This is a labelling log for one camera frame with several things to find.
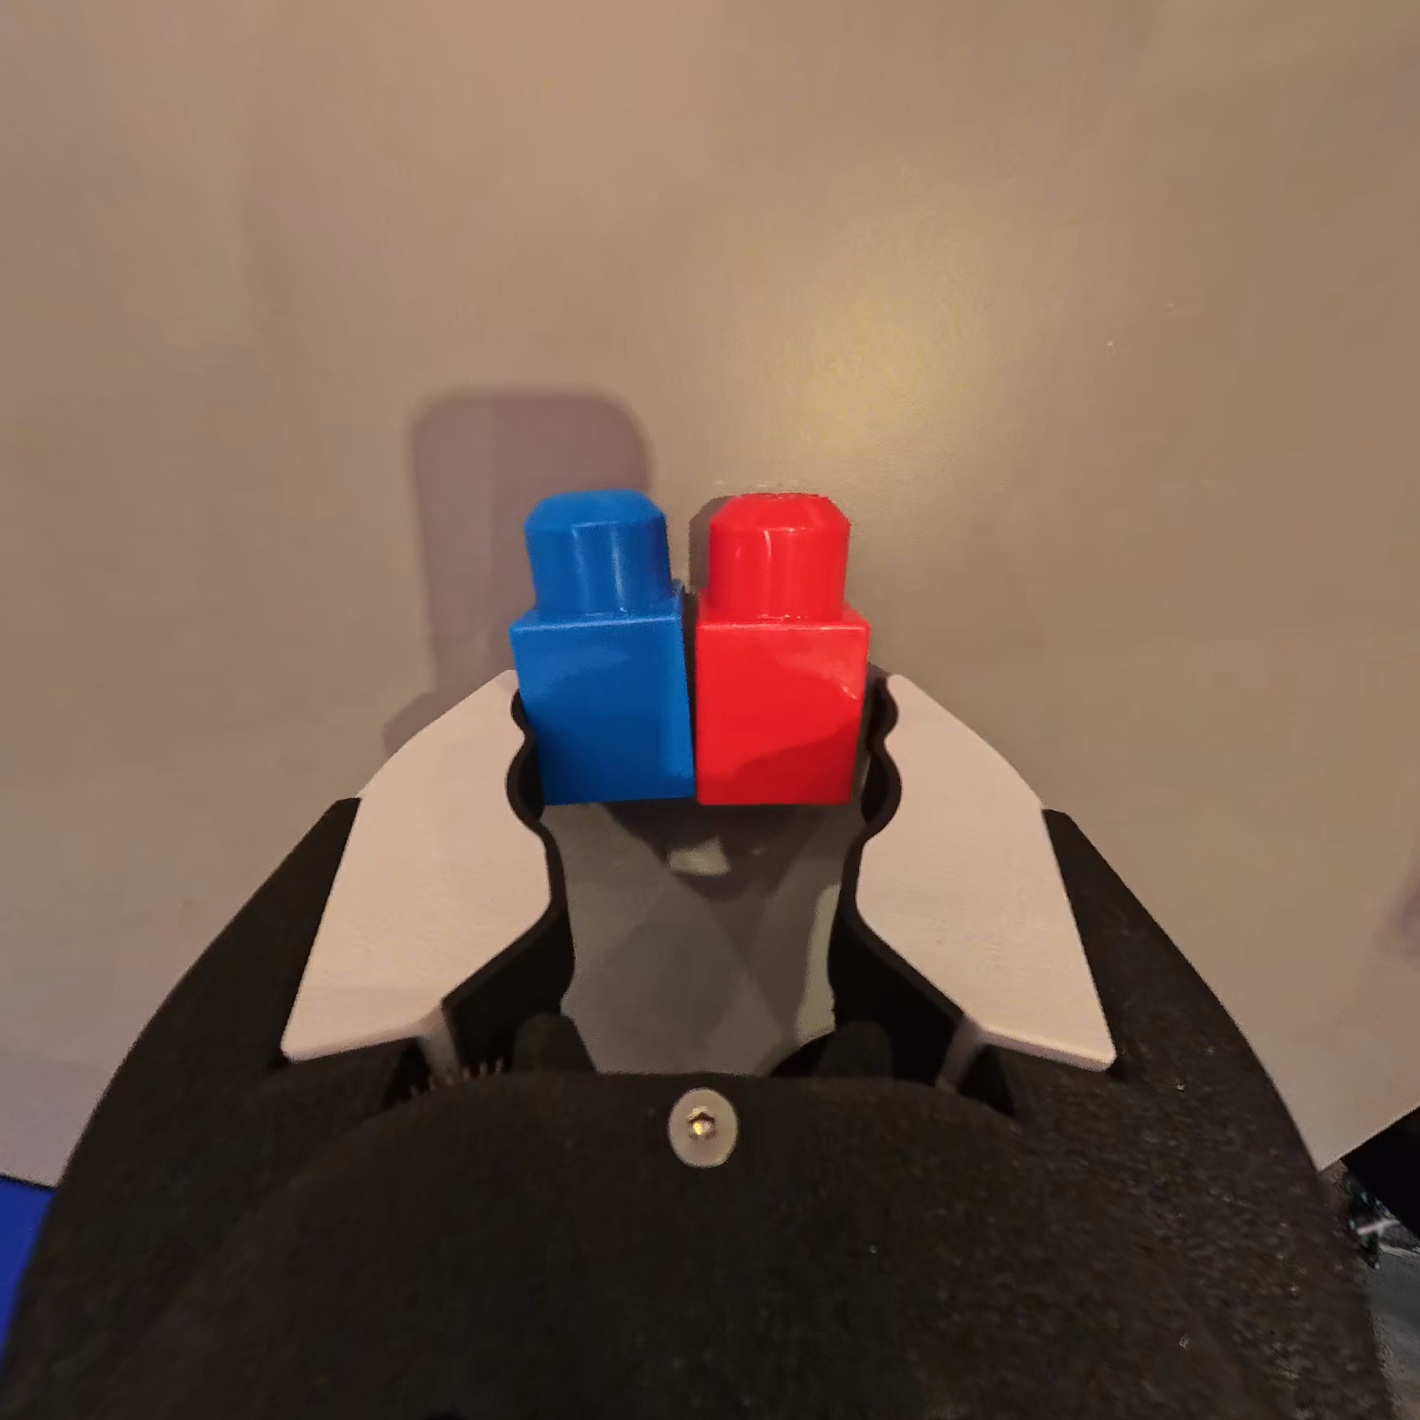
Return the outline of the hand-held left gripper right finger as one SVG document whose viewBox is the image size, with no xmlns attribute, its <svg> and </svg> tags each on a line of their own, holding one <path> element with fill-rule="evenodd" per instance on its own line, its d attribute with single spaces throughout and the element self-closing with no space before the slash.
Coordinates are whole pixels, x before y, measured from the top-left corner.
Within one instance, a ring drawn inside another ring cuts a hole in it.
<svg viewBox="0 0 1420 1420">
<path fill-rule="evenodd" d="M 984 1050 L 1104 1075 L 1110 1021 L 1037 790 L 897 671 L 866 754 L 827 945 L 835 1026 L 875 1026 L 908 1084 L 967 1084 Z"/>
</svg>

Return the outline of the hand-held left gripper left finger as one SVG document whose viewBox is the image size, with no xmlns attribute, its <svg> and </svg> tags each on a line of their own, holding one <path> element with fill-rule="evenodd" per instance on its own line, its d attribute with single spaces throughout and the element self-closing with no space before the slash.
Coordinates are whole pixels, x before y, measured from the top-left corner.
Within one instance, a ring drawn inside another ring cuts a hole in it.
<svg viewBox="0 0 1420 1420">
<path fill-rule="evenodd" d="M 499 671 L 366 782 L 287 1018 L 290 1061 L 417 1039 L 436 1075 L 511 1062 L 577 945 L 534 736 Z"/>
</svg>

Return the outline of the blue one-stud block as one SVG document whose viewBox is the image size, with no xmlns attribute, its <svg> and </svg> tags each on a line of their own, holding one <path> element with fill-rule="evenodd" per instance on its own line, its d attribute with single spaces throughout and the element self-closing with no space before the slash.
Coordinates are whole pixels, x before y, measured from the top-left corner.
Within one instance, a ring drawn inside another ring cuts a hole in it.
<svg viewBox="0 0 1420 1420">
<path fill-rule="evenodd" d="M 688 799 L 685 586 L 644 491 L 569 491 L 523 523 L 534 605 L 508 625 L 543 802 Z"/>
</svg>

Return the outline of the red one-stud block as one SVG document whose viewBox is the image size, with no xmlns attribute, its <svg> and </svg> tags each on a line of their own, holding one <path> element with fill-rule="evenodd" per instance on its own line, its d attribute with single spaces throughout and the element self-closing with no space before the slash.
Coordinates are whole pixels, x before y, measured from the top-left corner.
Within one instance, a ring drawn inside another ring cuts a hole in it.
<svg viewBox="0 0 1420 1420">
<path fill-rule="evenodd" d="M 694 634 L 699 802 L 847 802 L 872 650 L 847 560 L 851 520 L 821 492 L 739 492 L 708 520 Z"/>
</svg>

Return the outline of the blue plastic bin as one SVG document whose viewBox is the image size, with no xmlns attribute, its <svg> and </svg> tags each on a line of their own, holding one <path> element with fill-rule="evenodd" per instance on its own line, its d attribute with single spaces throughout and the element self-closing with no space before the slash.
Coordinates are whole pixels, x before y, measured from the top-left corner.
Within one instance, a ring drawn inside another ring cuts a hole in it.
<svg viewBox="0 0 1420 1420">
<path fill-rule="evenodd" d="M 8 1334 L 17 1287 L 49 1202 L 52 1202 L 49 1185 L 3 1173 L 3 1272 L 0 1272 L 3 1340 Z"/>
</svg>

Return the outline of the grey desk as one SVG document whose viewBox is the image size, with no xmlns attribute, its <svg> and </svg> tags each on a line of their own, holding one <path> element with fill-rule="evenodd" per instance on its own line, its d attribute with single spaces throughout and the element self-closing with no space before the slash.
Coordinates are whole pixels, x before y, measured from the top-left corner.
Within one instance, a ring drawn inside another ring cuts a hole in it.
<svg viewBox="0 0 1420 1420">
<path fill-rule="evenodd" d="M 834 495 L 1314 1156 L 1418 1104 L 1418 2 L 3 2 L 7 1173 L 580 485 Z"/>
</svg>

